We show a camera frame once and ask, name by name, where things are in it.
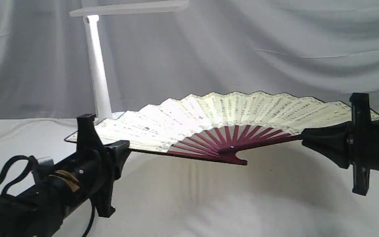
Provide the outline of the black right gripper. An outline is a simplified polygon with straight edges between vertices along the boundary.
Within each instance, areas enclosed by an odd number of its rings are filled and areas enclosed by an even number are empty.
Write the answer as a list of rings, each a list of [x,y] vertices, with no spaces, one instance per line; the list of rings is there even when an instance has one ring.
[[[365,196],[369,190],[370,171],[379,171],[379,120],[371,119],[367,93],[353,93],[349,101],[352,121],[306,128],[301,132],[301,144],[342,169],[348,169],[353,160],[352,192]]]

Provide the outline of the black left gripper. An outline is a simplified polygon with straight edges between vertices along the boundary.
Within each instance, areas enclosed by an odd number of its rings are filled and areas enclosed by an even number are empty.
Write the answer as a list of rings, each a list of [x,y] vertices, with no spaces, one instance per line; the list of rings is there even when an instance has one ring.
[[[28,201],[38,213],[64,219],[87,200],[99,217],[109,218],[115,212],[114,182],[131,153],[130,141],[104,145],[94,127],[95,118],[95,114],[78,116],[76,151],[46,176],[33,174],[35,184],[28,189]],[[35,160],[32,172],[37,164]]]

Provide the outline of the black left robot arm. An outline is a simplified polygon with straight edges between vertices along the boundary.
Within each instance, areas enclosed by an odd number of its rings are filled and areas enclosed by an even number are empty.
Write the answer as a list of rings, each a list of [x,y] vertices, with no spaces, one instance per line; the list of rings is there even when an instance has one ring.
[[[114,182],[131,151],[129,141],[104,145],[94,128],[95,114],[77,117],[75,153],[51,158],[11,157],[0,172],[0,237],[51,237],[80,205],[90,201],[86,237],[96,215],[109,218]]]

